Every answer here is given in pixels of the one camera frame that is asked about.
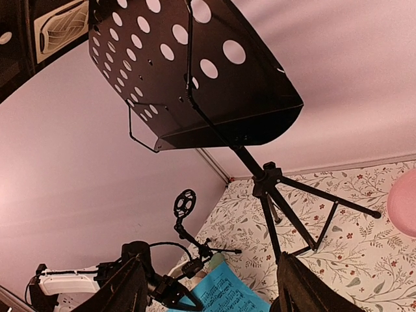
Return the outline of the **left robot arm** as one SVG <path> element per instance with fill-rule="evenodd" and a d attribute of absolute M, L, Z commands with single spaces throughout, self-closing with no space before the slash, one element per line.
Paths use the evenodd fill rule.
<path fill-rule="evenodd" d="M 202 311 L 203 304 L 180 277 L 156 273 L 151 262 L 154 244 L 123 244 L 111 262 L 73 270 L 38 265 L 24 300 L 37 311 L 145 311 L 153 302 L 180 311 Z"/>

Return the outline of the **blue paper sheet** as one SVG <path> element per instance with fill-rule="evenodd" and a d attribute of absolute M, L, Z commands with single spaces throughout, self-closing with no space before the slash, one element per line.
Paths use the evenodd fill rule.
<path fill-rule="evenodd" d="M 270 304 L 245 285 L 225 262 L 206 275 L 191 294 L 202 303 L 203 311 L 270 311 Z"/>

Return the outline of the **mint green toy microphone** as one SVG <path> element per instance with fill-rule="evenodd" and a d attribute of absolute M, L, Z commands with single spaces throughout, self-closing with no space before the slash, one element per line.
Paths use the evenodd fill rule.
<path fill-rule="evenodd" d="M 208 270 L 212 271 L 225 261 L 225 257 L 222 253 L 216 253 L 212 256 L 209 261 Z"/>

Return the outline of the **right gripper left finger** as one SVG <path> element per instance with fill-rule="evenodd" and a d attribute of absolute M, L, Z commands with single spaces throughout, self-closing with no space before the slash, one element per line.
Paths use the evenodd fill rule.
<path fill-rule="evenodd" d="M 148 304 L 149 253 L 139 253 L 76 311 L 145 311 Z"/>

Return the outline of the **black music stand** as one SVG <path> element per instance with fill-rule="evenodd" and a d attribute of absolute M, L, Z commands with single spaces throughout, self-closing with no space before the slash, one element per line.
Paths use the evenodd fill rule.
<path fill-rule="evenodd" d="M 314 238 L 277 189 L 284 184 L 375 219 L 370 210 L 260 165 L 248 146 L 269 143 L 303 101 L 281 64 L 231 1 L 91 1 L 88 52 L 109 86 L 157 136 L 152 152 L 227 147 L 251 172 L 275 256 L 281 211 L 306 242 Z"/>

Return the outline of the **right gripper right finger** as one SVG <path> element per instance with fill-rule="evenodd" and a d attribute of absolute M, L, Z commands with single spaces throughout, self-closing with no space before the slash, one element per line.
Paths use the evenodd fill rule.
<path fill-rule="evenodd" d="M 276 275 L 278 297 L 271 304 L 271 311 L 362 311 L 333 291 L 292 254 L 280 255 Z"/>

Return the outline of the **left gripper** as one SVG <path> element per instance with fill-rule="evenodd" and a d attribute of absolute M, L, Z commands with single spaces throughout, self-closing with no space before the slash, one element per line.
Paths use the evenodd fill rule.
<path fill-rule="evenodd" d="M 151 299 L 168 309 L 202 311 L 203 304 L 184 285 L 171 276 L 158 274 L 151 278 Z"/>

